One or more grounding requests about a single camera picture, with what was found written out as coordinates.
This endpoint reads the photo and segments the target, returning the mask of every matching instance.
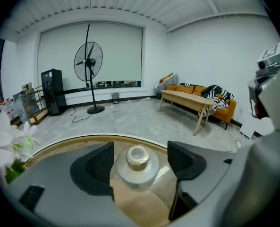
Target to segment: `window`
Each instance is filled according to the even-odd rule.
[[[74,69],[75,55],[85,43],[87,25],[67,25],[42,33],[37,65],[39,85],[41,73],[55,68],[62,71],[65,93],[89,89],[90,82],[85,85]],[[141,28],[107,22],[91,23],[88,42],[96,42],[103,53],[102,66],[93,79],[94,89],[141,86]]]

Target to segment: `window sill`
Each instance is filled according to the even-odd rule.
[[[145,92],[144,87],[118,87],[118,88],[103,88],[103,90],[94,90],[95,95],[103,95],[109,93],[124,93],[124,92]],[[73,98],[79,96],[89,96],[91,95],[90,89],[79,90],[76,89],[76,92],[65,93],[65,98]]]

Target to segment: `orange sofa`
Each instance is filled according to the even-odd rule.
[[[166,90],[173,90],[173,91],[179,91],[179,92],[185,92],[185,93],[190,93],[190,94],[195,94],[200,96],[201,92],[206,89],[205,87],[201,87],[201,86],[196,86],[196,85],[191,85],[189,87],[185,87],[182,85],[179,86],[167,86]],[[234,113],[234,110],[236,108],[236,101],[235,100],[231,100],[229,103],[229,108],[223,108],[223,109],[216,109],[215,114],[213,114],[213,117],[216,117],[220,120],[223,120],[224,122],[226,122],[226,127],[225,129],[227,129],[228,123],[230,123],[230,120],[232,118],[232,115]]]

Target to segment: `baseboard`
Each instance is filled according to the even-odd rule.
[[[155,98],[156,96],[133,96],[133,97],[125,97],[125,98],[119,98],[120,102],[127,101],[127,100],[138,100],[138,99],[143,99],[143,98]],[[101,101],[96,101],[96,104],[107,104],[111,103],[112,99],[107,99],[107,100],[101,100]],[[77,107],[82,107],[82,106],[90,106],[93,105],[93,102],[87,102],[87,103],[81,103],[81,104],[71,104],[67,105],[67,108],[77,108]]]

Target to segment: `wastebasket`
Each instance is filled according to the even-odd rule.
[[[120,94],[119,93],[112,93],[111,94],[111,99],[112,99],[112,103],[113,104],[118,104],[120,102],[119,98],[120,98]]]

